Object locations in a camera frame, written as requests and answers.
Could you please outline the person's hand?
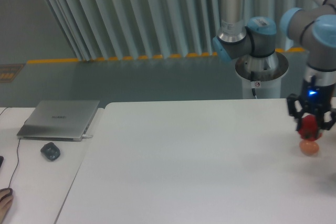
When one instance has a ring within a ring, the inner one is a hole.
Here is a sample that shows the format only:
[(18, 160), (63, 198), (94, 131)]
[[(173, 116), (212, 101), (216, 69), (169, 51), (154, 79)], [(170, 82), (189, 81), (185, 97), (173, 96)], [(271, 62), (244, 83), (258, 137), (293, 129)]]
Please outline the person's hand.
[(1, 216), (1, 223), (3, 222), (7, 212), (9, 211), (10, 207), (12, 206), (13, 203), (13, 195), (9, 197), (5, 197), (6, 194), (6, 188), (1, 189), (1, 211), (0, 211), (0, 216)]

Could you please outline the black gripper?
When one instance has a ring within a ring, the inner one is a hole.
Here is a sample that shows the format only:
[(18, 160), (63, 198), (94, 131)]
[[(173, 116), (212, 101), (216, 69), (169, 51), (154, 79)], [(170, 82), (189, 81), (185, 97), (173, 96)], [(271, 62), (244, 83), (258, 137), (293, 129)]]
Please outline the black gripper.
[[(296, 131), (302, 127), (304, 113), (316, 115), (316, 136), (320, 136), (322, 131), (328, 131), (334, 126), (335, 108), (331, 106), (333, 92), (334, 84), (321, 84), (317, 76), (311, 76), (303, 80), (300, 95), (292, 93), (287, 96), (288, 114), (297, 123)], [(296, 102), (301, 106), (300, 110), (297, 110)]]

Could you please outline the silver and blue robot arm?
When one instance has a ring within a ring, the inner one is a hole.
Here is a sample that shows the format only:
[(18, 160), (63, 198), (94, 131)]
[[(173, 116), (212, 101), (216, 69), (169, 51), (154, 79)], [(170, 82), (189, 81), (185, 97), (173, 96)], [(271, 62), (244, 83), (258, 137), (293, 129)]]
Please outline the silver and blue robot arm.
[(312, 10), (292, 8), (279, 25), (267, 17), (243, 21), (244, 0), (221, 0), (221, 25), (213, 46), (223, 61), (236, 60), (235, 70), (256, 97), (264, 83), (283, 77), (288, 61), (275, 51), (277, 29), (308, 51), (300, 94), (287, 97), (288, 113), (303, 128), (303, 116), (314, 116), (317, 131), (335, 124), (331, 98), (335, 89), (335, 0), (315, 0)]

